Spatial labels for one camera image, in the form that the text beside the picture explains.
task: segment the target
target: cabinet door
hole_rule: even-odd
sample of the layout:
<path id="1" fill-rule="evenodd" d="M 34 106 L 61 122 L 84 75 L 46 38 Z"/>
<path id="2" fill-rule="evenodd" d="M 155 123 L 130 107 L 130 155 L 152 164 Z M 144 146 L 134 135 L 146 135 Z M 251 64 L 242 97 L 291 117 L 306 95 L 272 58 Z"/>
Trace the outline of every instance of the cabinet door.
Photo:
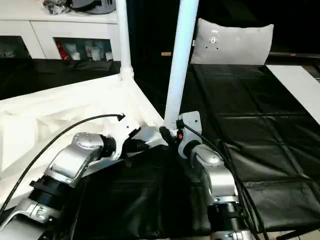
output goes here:
<path id="1" fill-rule="evenodd" d="M 0 58 L 45 59 L 29 21 L 0 21 Z"/>
<path id="2" fill-rule="evenodd" d="M 61 59 L 65 54 L 70 56 L 72 51 L 80 53 L 82 58 L 86 47 L 103 46 L 104 58 L 100 60 L 105 59 L 104 54 L 111 51 L 113 60 L 120 61 L 117 24 L 52 21 L 32 21 L 31 24 L 47 59 Z M 89 55 L 85 55 L 86 60 L 90 58 Z"/>

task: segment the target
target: gray pillow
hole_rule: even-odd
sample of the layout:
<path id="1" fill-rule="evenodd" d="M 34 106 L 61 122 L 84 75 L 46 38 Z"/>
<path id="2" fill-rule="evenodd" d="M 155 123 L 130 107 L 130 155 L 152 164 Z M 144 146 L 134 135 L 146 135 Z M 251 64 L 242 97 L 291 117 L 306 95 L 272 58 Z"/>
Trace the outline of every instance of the gray pillow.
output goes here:
<path id="1" fill-rule="evenodd" d="M 270 52 L 273 30 L 273 24 L 225 27 L 199 18 L 191 63 L 264 65 Z"/>

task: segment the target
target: black table surface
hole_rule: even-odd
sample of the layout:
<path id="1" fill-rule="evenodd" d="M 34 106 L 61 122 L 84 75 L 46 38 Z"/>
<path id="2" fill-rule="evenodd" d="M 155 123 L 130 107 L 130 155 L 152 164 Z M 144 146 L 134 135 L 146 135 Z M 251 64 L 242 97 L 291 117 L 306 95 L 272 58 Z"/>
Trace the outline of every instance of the black table surface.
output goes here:
<path id="1" fill-rule="evenodd" d="M 0 60 L 0 99 L 118 71 L 117 63 Z M 169 65 L 135 73 L 162 116 L 169 74 Z M 236 166 L 268 231 L 320 225 L 320 126 L 265 66 L 189 66 L 180 112 L 190 111 Z"/>

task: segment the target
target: shelf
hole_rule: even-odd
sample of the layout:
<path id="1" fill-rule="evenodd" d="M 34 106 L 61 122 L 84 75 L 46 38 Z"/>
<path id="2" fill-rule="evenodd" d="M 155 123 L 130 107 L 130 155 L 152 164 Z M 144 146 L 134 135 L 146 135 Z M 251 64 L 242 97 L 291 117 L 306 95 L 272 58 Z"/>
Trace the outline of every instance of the shelf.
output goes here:
<path id="1" fill-rule="evenodd" d="M 42 6 L 41 0 L 10 0 L 0 1 L 0 21 L 51 21 L 117 24 L 117 12 L 108 14 L 87 14 L 69 12 L 50 15 Z"/>

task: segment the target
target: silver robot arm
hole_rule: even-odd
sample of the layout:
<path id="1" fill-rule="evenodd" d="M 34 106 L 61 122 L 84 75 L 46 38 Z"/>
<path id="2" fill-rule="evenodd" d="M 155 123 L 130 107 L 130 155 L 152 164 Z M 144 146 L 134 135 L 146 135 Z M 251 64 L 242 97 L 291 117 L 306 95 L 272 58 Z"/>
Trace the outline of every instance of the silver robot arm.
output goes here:
<path id="1" fill-rule="evenodd" d="M 38 239 L 44 229 L 14 220 L 16 216 L 24 215 L 42 225 L 57 220 L 89 164 L 92 164 L 92 168 L 86 176 L 110 165 L 101 162 L 118 160 L 125 140 L 139 129 L 137 122 L 125 117 L 107 137 L 88 132 L 77 133 L 71 144 L 55 156 L 44 175 L 30 183 L 33 191 L 29 197 L 23 198 L 0 225 L 0 240 L 7 239 L 7 236 L 14 239 L 12 236 L 19 232 L 21 234 L 17 238 Z"/>
<path id="2" fill-rule="evenodd" d="M 183 137 L 178 153 L 182 158 L 188 158 L 193 168 L 202 169 L 201 179 L 205 186 L 211 239 L 252 240 L 252 233 L 246 227 L 241 212 L 234 176 L 225 166 L 222 157 L 202 144 L 202 139 L 183 127 L 184 124 L 201 134 L 199 113 L 187 112 L 179 116 L 177 127 Z"/>

